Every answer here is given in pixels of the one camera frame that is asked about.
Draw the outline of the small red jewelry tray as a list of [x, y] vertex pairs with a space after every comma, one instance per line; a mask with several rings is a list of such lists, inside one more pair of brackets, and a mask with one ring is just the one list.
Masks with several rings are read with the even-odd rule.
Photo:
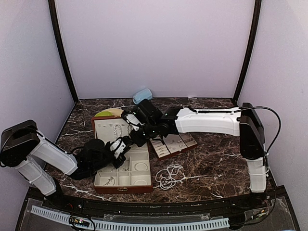
[[196, 140], [190, 133], [169, 134], [150, 139], [158, 160], [167, 159], [197, 147]]

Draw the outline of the large red jewelry box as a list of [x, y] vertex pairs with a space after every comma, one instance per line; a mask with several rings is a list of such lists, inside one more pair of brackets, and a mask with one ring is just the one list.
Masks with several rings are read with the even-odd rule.
[[119, 115], [93, 117], [94, 137], [111, 143], [117, 159], [97, 171], [94, 189], [100, 194], [151, 193], [153, 184], [148, 144], [124, 147], [124, 138], [133, 130]]

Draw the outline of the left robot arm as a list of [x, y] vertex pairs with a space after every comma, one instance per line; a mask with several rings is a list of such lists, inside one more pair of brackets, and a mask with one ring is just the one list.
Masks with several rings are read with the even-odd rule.
[[104, 143], [92, 139], [74, 151], [67, 152], [46, 138], [33, 120], [27, 120], [5, 129], [1, 134], [0, 166], [17, 170], [30, 184], [36, 186], [45, 198], [58, 210], [65, 209], [69, 202], [60, 183], [37, 163], [40, 159], [74, 180], [94, 176], [109, 164], [116, 168], [125, 161], [129, 150], [129, 136], [119, 137], [114, 142]]

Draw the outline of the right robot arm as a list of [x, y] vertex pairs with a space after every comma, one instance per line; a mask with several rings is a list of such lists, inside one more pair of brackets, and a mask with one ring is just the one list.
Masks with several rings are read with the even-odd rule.
[[219, 133], [240, 138], [240, 154], [246, 160], [250, 178], [250, 195], [245, 204], [257, 208], [264, 201], [267, 187], [267, 156], [264, 126], [256, 113], [259, 109], [250, 103], [228, 109], [194, 109], [169, 107], [161, 112], [148, 99], [144, 99], [122, 118], [133, 130], [131, 140], [138, 146], [157, 136], [180, 133]]

